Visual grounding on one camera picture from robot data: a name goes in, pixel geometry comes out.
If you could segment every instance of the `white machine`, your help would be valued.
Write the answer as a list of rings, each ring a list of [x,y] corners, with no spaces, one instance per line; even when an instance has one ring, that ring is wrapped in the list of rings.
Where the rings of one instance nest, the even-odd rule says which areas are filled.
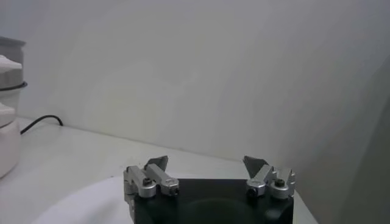
[[[0,177],[9,172],[19,160],[21,135],[16,119],[19,92],[26,84],[11,85],[14,69],[22,69],[20,63],[0,55],[0,81],[8,86],[0,88]]]

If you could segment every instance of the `white countertop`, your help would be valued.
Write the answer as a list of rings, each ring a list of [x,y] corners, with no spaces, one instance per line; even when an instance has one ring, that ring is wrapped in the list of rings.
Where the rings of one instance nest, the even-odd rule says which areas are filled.
[[[19,121],[21,127],[31,122]],[[213,178],[224,170],[223,178],[248,177],[238,161],[42,123],[22,136],[19,164],[0,179],[0,223],[31,223],[65,196],[162,155],[169,156],[168,171]],[[294,223],[317,223],[298,194]]]

